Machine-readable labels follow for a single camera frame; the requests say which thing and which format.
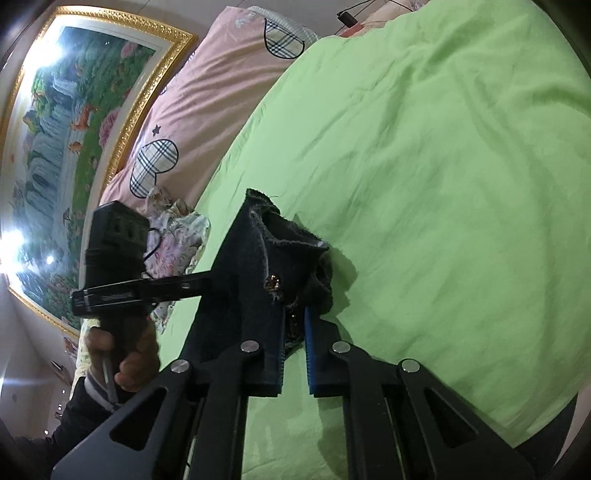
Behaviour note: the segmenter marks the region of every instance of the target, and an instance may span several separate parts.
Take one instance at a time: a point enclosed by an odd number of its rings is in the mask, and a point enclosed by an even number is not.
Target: wire
[[[158,245],[156,245],[154,247],[154,249],[144,257],[144,262],[149,259],[152,255],[154,255],[156,253],[156,250],[160,248],[160,245],[162,244],[162,234],[160,233],[160,230],[158,230],[157,228],[151,228],[150,230],[148,230],[148,232],[158,232],[160,238],[158,238]]]
[[[403,7],[403,8],[406,8],[409,12],[413,12],[413,9],[407,7],[406,5],[399,4],[398,2],[395,2],[394,0],[388,0],[388,2],[392,2],[393,4],[396,4],[396,5],[399,5],[399,6]]]
[[[365,2],[361,2],[361,3],[358,3],[358,4],[356,4],[356,5],[353,5],[352,7],[345,8],[344,10],[341,10],[340,12],[338,12],[338,13],[337,13],[337,15],[340,15],[340,14],[342,14],[342,13],[345,13],[346,11],[348,11],[348,10],[351,10],[352,8],[358,7],[359,5],[363,5],[363,4],[369,4],[369,5],[367,5],[367,7],[369,7],[369,6],[371,6],[371,4],[373,4],[375,1],[376,1],[376,0],[365,0]],[[388,0],[388,2],[392,2],[393,4],[396,4],[396,5],[398,5],[399,7],[405,8],[405,9],[406,9],[406,10],[408,10],[409,12],[414,12],[414,10],[413,10],[413,9],[411,9],[411,8],[407,7],[406,5],[399,4],[399,3],[398,3],[397,1],[395,1],[395,0]],[[353,18],[357,18],[357,16],[358,16],[358,15],[359,15],[359,14],[360,14],[360,13],[361,13],[363,10],[365,10],[367,7],[363,7],[361,10],[359,10],[359,11],[358,11],[358,12],[357,12],[357,13],[356,13],[354,16],[353,16]],[[346,29],[347,29],[347,25],[343,25],[342,27],[340,27],[340,28],[339,28],[339,29],[338,29],[338,30],[335,32],[335,35],[338,35],[340,31],[342,31],[342,30],[346,30]]]
[[[373,2],[375,2],[375,0],[365,0],[365,2],[360,2],[358,4],[353,5],[352,7],[345,8],[344,10],[341,10],[339,13],[337,13],[337,15],[344,14],[346,11],[351,10],[352,8],[358,7],[359,5],[368,4],[370,2],[373,3]]]

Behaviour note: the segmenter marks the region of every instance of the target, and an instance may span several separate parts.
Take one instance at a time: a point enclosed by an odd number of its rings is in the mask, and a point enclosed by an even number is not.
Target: framed painting
[[[195,41],[137,15],[60,7],[22,64],[0,129],[0,267],[64,332],[80,329],[69,297],[100,194]]]

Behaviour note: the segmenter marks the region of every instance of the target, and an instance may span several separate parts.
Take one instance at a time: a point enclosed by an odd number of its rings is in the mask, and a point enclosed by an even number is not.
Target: finger
[[[142,383],[144,378],[153,377],[158,373],[160,359],[156,354],[146,355],[133,352],[119,365],[119,371],[125,378]]]
[[[86,336],[86,347],[90,353],[108,352],[113,349],[113,336],[98,327],[92,327]]]
[[[119,372],[115,376],[115,381],[123,390],[136,392],[148,384],[158,374],[159,370],[160,360],[153,358],[148,365],[145,365],[144,368],[134,374]]]
[[[156,329],[154,328],[154,324],[152,322],[148,322],[148,326],[144,330],[142,336],[139,338],[136,348],[138,352],[145,352],[154,345],[158,345],[156,342]]]
[[[126,375],[135,375],[148,364],[150,360],[139,352],[131,352],[125,360],[119,364],[119,371]]]

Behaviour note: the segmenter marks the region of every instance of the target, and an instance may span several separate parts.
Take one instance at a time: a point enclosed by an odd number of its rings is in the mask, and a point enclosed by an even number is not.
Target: pink pillow
[[[278,51],[278,35],[289,33],[255,12],[226,7],[154,102],[101,204],[140,207],[157,184],[194,208],[250,114],[308,46],[294,37],[289,50]]]

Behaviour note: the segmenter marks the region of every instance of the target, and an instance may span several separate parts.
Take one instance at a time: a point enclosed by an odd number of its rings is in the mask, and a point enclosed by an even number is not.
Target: black handle grip
[[[111,372],[106,372],[109,378],[105,378],[108,390],[109,383],[115,386],[116,399],[109,398],[111,402],[124,403],[132,395],[115,384],[114,377],[119,372],[119,364],[136,350],[138,340],[147,326],[148,320],[142,316],[122,317],[115,315],[100,319],[100,329],[109,332],[114,341],[113,349],[109,353]]]

